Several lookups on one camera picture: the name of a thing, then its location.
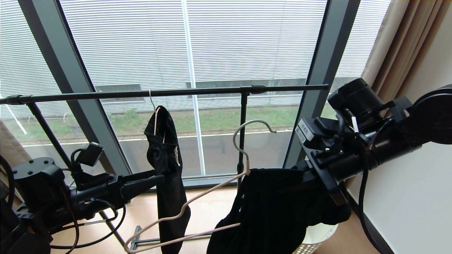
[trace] road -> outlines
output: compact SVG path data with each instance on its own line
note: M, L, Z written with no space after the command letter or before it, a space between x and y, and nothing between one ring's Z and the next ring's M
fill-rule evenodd
M245 135L245 151L250 156L251 168L281 167L286 155L291 132L278 133L247 133ZM228 174L236 172L238 154L232 143L232 134L206 135L202 137L204 162L207 175ZM146 159L149 146L146 139L120 141L122 150L134 173L151 170ZM183 161L183 176L201 175L199 163L198 141L196 137L179 137L179 145ZM62 144L68 155L77 148L86 147L86 143ZM52 157L56 164L65 167L63 161L51 145L24 146L32 158ZM91 174L104 172L102 165L95 167L83 166Z

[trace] black clothing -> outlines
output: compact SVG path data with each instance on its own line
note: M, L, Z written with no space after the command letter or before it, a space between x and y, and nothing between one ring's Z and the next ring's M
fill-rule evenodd
M231 212L216 226L240 222L214 232L207 254L291 254L306 228L335 225L351 215L349 205L336 206L318 179L300 185L304 169L252 169L245 176Z
M154 135L155 114L151 116L144 134L149 142L147 160L154 167L156 175L164 174L165 183L157 185L157 206L159 219L180 213L187 201L182 184L182 157L177 140L176 128L170 113L162 106L157 107L157 130ZM190 208L185 209L182 217L159 223L160 241L183 237L190 219ZM177 254L182 242L162 246L163 254Z

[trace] louvered facade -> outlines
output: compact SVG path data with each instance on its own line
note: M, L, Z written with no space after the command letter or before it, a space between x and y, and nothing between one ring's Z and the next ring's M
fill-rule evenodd
M388 4L361 1L337 77L361 75ZM61 5L97 91L193 87L180 1L61 0ZM208 87L227 81L289 85L297 80L303 85L325 5L323 0L187 1L196 82ZM0 7L1 95L60 93L17 1L1 1ZM193 108L188 96L153 101L173 110ZM295 93L249 98L250 106L299 102ZM240 98L199 98L198 103L200 108L233 107ZM64 102L40 106L48 117L70 113ZM109 113L152 109L148 98L104 101L103 106ZM30 115L26 107L11 109L18 117ZM1 113L9 117L4 106Z

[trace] wooden floor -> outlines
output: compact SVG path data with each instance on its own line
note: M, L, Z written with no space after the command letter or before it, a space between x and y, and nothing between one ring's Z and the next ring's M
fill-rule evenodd
M187 198L190 199L201 191L187 191ZM196 200L190 207L192 215L187 227L187 234L193 234L209 229L213 229L218 221L224 218L231 209L235 198L236 188L224 188L214 191L199 200ZM157 220L157 200L154 194L146 194L136 197L130 204L127 204L126 218L118 232L124 238L128 239L133 235L137 225L147 225ZM108 227L102 224L82 226L80 228L79 244L96 240L109 232ZM75 237L75 231L69 229L53 235L53 245L72 245ZM141 235L141 239L158 238L158 226L155 226ZM181 254L199 254L205 253L209 239L185 241L180 251ZM65 250L53 249L52 254L63 254ZM123 254L122 246L114 236L86 248L76 249L73 254L98 253L98 254ZM160 249L153 249L144 254L159 254ZM329 238L316 252L316 254L354 254L366 253L377 254L368 242L361 228L358 218L355 214L350 220L341 223L334 235Z

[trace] white basket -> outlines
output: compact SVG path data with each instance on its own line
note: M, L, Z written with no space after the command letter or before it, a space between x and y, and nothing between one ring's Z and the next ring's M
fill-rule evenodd
M293 254L312 254L322 245L328 238L330 238L337 229L337 225L318 224L310 226L306 229L306 236L303 243L298 247Z

